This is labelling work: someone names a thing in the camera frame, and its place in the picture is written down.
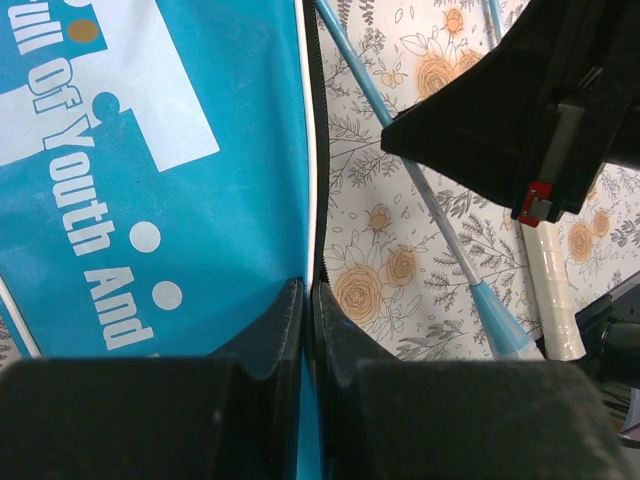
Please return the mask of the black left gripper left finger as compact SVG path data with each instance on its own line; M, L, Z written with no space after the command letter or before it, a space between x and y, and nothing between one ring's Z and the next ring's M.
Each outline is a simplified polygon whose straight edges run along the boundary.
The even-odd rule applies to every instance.
M1 377L5 479L292 479L304 285L204 357L29 360Z

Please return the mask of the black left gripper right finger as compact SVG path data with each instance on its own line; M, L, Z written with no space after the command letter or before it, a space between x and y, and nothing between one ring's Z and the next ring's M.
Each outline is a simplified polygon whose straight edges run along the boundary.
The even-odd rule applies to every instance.
M625 458L576 367L402 361L312 295L327 479L621 479Z

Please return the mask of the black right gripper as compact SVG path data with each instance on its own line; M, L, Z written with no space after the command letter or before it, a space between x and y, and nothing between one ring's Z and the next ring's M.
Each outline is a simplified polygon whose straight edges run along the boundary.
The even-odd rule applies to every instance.
M638 2L529 2L478 63L384 127L381 147L522 223L579 212L605 164L639 167Z

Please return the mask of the blue racket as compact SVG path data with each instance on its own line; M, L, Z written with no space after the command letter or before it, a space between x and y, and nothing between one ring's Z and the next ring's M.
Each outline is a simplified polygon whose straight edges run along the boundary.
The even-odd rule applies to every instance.
M494 49L512 26L505 26L499 2L489 2L488 13ZM557 222L519 221L542 322L546 355L553 360L573 361L584 356L585 347L574 316Z
M380 124L383 127L391 125L393 116L330 3L319 0L315 6ZM407 159L403 159L402 162L468 282L493 358L542 361L544 357L535 342L495 292L482 280L419 165Z

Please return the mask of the blue racket bag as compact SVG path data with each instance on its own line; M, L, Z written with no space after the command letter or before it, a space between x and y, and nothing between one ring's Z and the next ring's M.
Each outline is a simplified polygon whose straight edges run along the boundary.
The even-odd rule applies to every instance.
M204 357L299 279L292 479L321 478L305 345L325 219L320 67L310 1L3 2L13 364Z

